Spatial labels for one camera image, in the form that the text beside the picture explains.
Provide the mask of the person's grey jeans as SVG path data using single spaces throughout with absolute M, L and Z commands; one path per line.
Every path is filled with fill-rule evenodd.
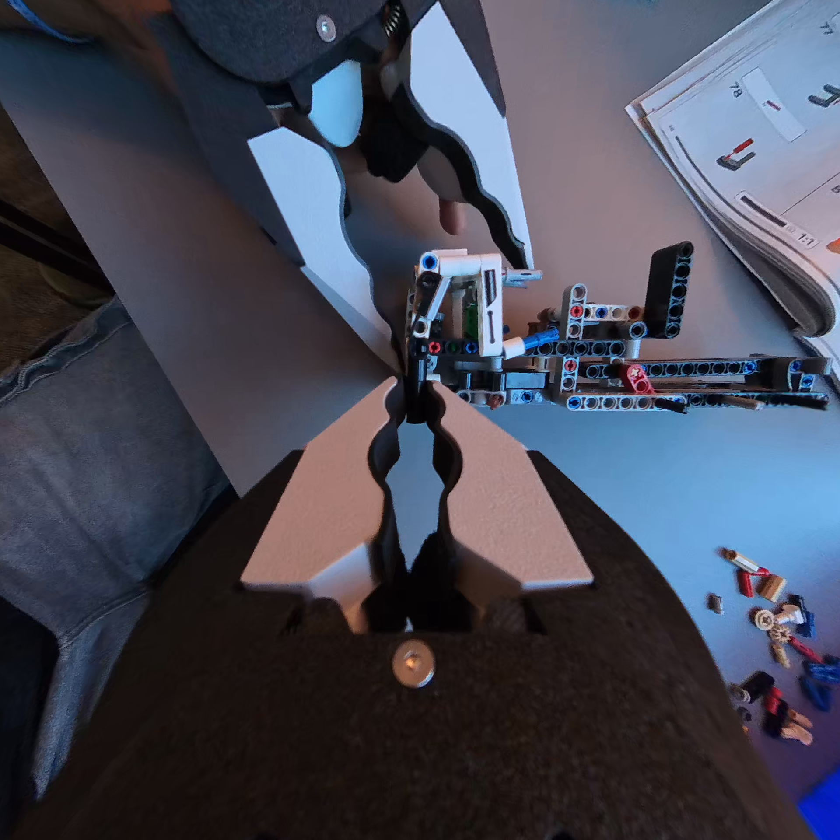
M 229 481 L 113 298 L 2 374 L 2 597 L 57 642 L 28 773 L 45 794 L 151 599 Z

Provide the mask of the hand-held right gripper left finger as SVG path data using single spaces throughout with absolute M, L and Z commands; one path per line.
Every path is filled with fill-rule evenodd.
M 239 581 L 255 592 L 335 601 L 356 634 L 383 582 L 393 519 L 385 477 L 398 458 L 402 384 L 386 378 L 303 449 Z

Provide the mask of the pile of small colourful lego pieces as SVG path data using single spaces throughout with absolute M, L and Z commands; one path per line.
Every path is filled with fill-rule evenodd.
M 762 734 L 779 743 L 809 748 L 814 743 L 813 713 L 833 710 L 838 692 L 838 655 L 816 647 L 816 615 L 789 582 L 748 555 L 724 545 L 714 554 L 727 565 L 736 601 L 728 604 L 720 591 L 704 594 L 703 606 L 718 619 L 739 617 L 751 628 L 766 653 L 745 675 L 724 676 L 728 701 L 744 735 Z M 792 679 L 811 714 L 800 708 L 785 687 Z

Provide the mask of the blue wristband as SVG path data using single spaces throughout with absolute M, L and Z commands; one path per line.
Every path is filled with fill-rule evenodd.
M 31 9 L 25 1 L 5 1 L 5 4 L 17 16 L 24 20 L 27 25 L 34 28 L 36 31 L 43 35 L 47 35 L 48 37 L 51 37 L 69 45 L 82 46 L 93 42 L 93 38 L 91 37 L 78 37 L 63 33 L 58 29 L 51 27 L 45 20 L 43 20 L 42 17 L 38 16 L 37 13 L 33 9 Z

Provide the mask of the person's left forearm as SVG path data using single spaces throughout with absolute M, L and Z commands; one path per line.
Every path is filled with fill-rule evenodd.
M 38 16 L 59 31 L 91 37 L 118 47 L 143 49 L 151 42 L 148 24 L 170 12 L 168 1 L 25 1 Z M 1 2 L 2 30 L 27 30 L 42 35 Z

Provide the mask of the white black lego truck model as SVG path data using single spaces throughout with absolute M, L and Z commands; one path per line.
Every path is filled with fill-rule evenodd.
M 542 272 L 506 267 L 498 253 L 428 250 L 406 300 L 405 371 L 407 351 L 425 351 L 427 388 L 438 382 L 490 410 L 550 403 L 573 413 L 825 411 L 829 396 L 816 387 L 832 363 L 823 357 L 639 358 L 642 342 L 679 334 L 693 255 L 689 241 L 654 252 L 642 306 L 593 302 L 575 283 L 558 307 L 514 335 L 505 292 L 527 289 Z

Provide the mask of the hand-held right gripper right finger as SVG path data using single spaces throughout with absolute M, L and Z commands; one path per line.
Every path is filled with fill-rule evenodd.
M 594 575 L 528 450 L 438 382 L 427 388 L 434 468 L 444 483 L 437 531 L 455 587 L 474 607 L 589 585 Z

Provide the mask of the black metal table leg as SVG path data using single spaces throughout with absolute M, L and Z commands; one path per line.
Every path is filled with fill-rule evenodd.
M 1 201 L 1 246 L 113 295 L 111 283 L 83 241 L 71 238 Z

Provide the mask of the blue plastic bin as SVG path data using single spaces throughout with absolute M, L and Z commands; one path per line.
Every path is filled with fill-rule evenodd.
M 797 807 L 817 839 L 839 839 L 839 768 L 806 793 Z

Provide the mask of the long black lego pin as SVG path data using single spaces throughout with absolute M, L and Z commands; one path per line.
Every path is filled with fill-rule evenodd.
M 427 361 L 422 350 L 409 349 L 404 377 L 406 421 L 419 425 L 427 422 Z

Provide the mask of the person's left hand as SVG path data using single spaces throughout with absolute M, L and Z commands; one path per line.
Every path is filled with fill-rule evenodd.
M 346 174 L 369 172 L 387 181 L 401 181 L 419 162 L 427 150 L 425 143 L 414 138 L 396 138 L 392 141 L 359 138 L 350 146 L 333 148 Z M 466 208 L 462 203 L 437 198 L 438 218 L 448 235 L 462 235 L 466 230 Z

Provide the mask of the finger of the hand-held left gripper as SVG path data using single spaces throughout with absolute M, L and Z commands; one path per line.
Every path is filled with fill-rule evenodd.
M 346 186 L 329 145 L 350 145 L 363 115 L 361 65 L 347 59 L 316 80 L 304 119 L 315 138 L 284 124 L 247 141 L 269 193 L 302 259 L 301 271 L 333 309 L 394 372 L 402 365 L 392 328 L 377 311 L 368 266 L 344 222 Z
M 445 203 L 476 208 L 515 269 L 532 247 L 506 103 L 480 2 L 386 2 L 381 69 L 398 122 L 424 147 L 417 169 Z

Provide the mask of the lego instruction booklet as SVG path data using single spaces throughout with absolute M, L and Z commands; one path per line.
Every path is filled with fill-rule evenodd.
M 626 112 L 838 386 L 839 2 L 768 3 Z

